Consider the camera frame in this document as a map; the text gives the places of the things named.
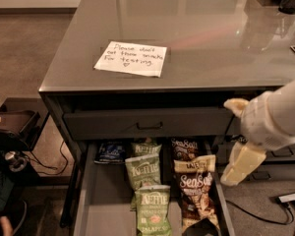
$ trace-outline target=snack bag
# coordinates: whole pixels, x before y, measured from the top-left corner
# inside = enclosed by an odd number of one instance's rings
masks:
[[[159,156],[157,153],[131,157],[125,160],[131,188],[160,185]],[[131,200],[131,210],[136,209],[136,199]]]
[[[207,218],[219,231],[212,199],[208,192],[213,181],[215,155],[203,155],[191,161],[174,160],[177,184],[184,195],[182,202],[183,232]]]
[[[160,153],[161,145],[158,145],[156,140],[152,138],[146,138],[144,141],[135,141],[131,143],[133,150],[133,157],[142,156],[151,153]]]
[[[154,185],[136,191],[138,236],[171,236],[167,213],[170,187]]]
[[[122,142],[109,141],[100,145],[99,153],[94,162],[96,163],[124,163],[126,151]]]
[[[171,150],[173,159],[180,161],[190,161],[201,155],[197,141],[187,138],[172,138]]]

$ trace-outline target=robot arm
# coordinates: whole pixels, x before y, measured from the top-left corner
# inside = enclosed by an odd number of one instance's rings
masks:
[[[241,133],[248,142],[235,144],[221,177],[223,184],[241,182],[266,159],[267,150],[295,144],[295,81],[251,101],[229,99],[224,106],[241,119]]]

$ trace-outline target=handwritten note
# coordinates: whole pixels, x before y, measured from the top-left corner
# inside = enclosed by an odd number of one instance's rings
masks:
[[[166,47],[111,41],[94,68],[160,77],[165,54]]]

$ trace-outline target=green chip bag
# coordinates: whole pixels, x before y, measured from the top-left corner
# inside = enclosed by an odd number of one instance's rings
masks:
[[[157,153],[125,160],[130,186],[137,191],[143,186],[160,185],[159,156]],[[136,200],[133,196],[131,210],[136,209]]]
[[[170,187],[154,185],[136,191],[138,236],[171,236],[167,213]]]
[[[144,141],[136,141],[131,143],[133,150],[133,157],[142,156],[151,153],[160,153],[161,145],[158,145],[156,140],[146,138]]]

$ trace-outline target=floor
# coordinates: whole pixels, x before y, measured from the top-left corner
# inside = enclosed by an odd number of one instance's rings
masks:
[[[72,14],[0,15],[0,104],[6,97],[39,97],[37,90],[72,19]],[[57,174],[69,160],[61,176],[71,174],[73,159],[50,118],[36,145],[34,154],[47,169],[32,163],[38,172]],[[39,173],[41,177],[53,177]],[[288,221],[287,212],[272,197],[295,192],[295,181],[245,182],[238,187],[223,187],[225,198],[267,219]],[[19,190],[28,201],[29,215],[21,235],[70,235],[70,227],[59,226],[67,186],[30,186]],[[236,235],[293,236],[295,222],[290,225],[265,223],[228,205]]]
[[[7,97],[39,97],[39,86],[71,19],[70,13],[0,15],[0,105]],[[62,236],[72,231],[59,226],[74,162],[62,142],[49,117],[32,152],[44,166],[34,161],[31,165],[50,185],[18,187],[13,193],[29,205],[20,235]]]

